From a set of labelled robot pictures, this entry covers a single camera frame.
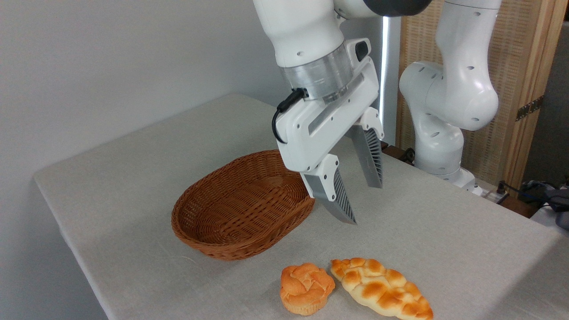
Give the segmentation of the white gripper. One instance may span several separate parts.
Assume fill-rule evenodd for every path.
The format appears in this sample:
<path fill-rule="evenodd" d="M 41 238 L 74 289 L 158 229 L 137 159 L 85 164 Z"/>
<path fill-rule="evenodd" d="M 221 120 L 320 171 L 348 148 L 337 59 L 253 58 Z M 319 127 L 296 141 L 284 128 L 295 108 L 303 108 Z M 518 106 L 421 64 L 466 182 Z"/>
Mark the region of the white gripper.
<path fill-rule="evenodd" d="M 383 187 L 384 130 L 373 107 L 379 96 L 376 67 L 367 38 L 349 39 L 315 61 L 284 68 L 291 93 L 278 104 L 272 132 L 283 162 L 300 172 L 309 196 L 342 223 L 356 225 L 339 172 L 329 154 L 347 134 L 369 187 Z"/>

